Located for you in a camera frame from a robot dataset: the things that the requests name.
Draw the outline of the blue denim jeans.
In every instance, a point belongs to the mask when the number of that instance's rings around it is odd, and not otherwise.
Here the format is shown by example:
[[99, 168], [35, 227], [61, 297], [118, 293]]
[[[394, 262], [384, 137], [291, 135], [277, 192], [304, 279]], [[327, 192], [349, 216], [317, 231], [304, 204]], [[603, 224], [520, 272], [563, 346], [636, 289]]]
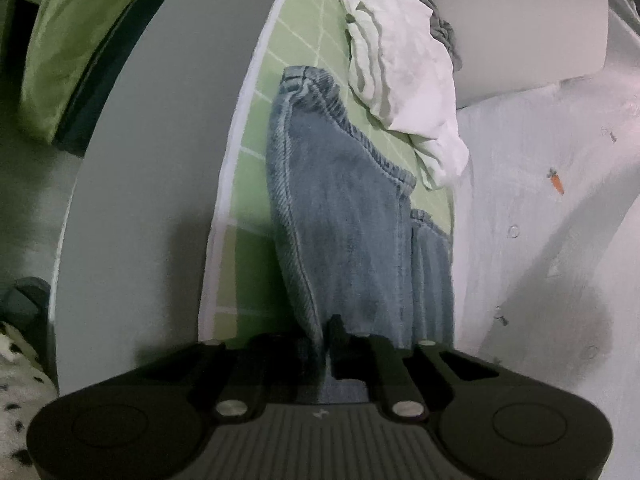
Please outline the blue denim jeans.
[[393, 165], [347, 118], [329, 73], [294, 66], [280, 82], [280, 133], [290, 141], [288, 183], [277, 187], [274, 246], [298, 338], [320, 360], [302, 400], [359, 403], [357, 379], [337, 379], [323, 329], [339, 316], [347, 333], [395, 348], [454, 340], [450, 240], [411, 205], [416, 177]]

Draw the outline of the spotted white fabric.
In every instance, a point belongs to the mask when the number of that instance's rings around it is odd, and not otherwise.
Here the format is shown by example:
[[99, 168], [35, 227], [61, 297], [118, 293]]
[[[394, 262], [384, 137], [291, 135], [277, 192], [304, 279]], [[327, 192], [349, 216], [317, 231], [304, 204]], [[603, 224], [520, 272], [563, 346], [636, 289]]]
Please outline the spotted white fabric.
[[38, 479], [27, 451], [27, 430], [37, 413], [58, 397], [38, 353], [19, 330], [1, 323], [0, 477]]

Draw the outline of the green grid cutting mat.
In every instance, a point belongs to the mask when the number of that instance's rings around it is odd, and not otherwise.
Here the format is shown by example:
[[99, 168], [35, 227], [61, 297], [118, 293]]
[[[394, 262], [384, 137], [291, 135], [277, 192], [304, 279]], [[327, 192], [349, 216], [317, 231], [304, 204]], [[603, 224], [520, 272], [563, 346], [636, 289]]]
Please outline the green grid cutting mat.
[[294, 66], [332, 77], [348, 120], [393, 165], [412, 174], [418, 156], [349, 89], [349, 41], [340, 0], [276, 0], [260, 33], [232, 117], [219, 173], [198, 310], [198, 338], [244, 340], [273, 326], [288, 296], [274, 248], [277, 187], [292, 148], [279, 126], [282, 76]]

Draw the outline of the light blue carrot print sheet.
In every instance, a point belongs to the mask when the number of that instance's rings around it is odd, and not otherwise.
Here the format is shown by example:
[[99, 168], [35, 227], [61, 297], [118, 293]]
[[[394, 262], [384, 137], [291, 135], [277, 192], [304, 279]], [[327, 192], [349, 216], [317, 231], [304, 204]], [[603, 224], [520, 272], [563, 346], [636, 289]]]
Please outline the light blue carrot print sheet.
[[582, 396], [611, 422], [603, 474], [639, 474], [639, 0], [610, 0], [591, 76], [462, 108], [456, 345]]

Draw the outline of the white folded garment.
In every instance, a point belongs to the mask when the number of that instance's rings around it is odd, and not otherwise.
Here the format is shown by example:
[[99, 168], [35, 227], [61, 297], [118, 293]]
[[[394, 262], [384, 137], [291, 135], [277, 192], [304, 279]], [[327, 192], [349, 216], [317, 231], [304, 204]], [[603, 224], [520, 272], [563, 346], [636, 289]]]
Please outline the white folded garment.
[[443, 188], [469, 161], [456, 113], [454, 62], [420, 0], [340, 0], [350, 40], [349, 84], [386, 130], [406, 134], [424, 184]]

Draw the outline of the white rounded board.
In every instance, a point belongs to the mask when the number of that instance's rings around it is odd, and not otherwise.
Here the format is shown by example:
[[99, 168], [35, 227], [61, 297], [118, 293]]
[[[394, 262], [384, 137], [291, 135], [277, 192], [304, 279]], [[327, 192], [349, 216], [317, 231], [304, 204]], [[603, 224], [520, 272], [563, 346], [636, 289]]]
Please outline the white rounded board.
[[608, 0], [432, 0], [454, 29], [457, 104], [602, 70]]

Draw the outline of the grey garment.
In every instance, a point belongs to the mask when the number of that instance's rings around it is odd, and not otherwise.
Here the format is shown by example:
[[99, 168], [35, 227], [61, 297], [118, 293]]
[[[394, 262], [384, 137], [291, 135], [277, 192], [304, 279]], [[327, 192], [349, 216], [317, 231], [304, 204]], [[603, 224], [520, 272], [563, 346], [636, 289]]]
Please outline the grey garment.
[[447, 50], [452, 63], [452, 70], [457, 72], [462, 69], [462, 58], [457, 50], [456, 34], [448, 21], [440, 14], [433, 0], [419, 0], [431, 11], [430, 32], [434, 39], [439, 41]]

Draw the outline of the green curtain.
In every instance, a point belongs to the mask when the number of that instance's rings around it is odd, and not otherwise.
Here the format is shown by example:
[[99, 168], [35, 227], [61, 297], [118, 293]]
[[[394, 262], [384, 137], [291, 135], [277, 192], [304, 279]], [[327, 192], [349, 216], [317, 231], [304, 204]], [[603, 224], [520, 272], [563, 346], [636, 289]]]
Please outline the green curtain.
[[94, 51], [132, 0], [42, 0], [26, 53], [18, 122], [50, 144]]

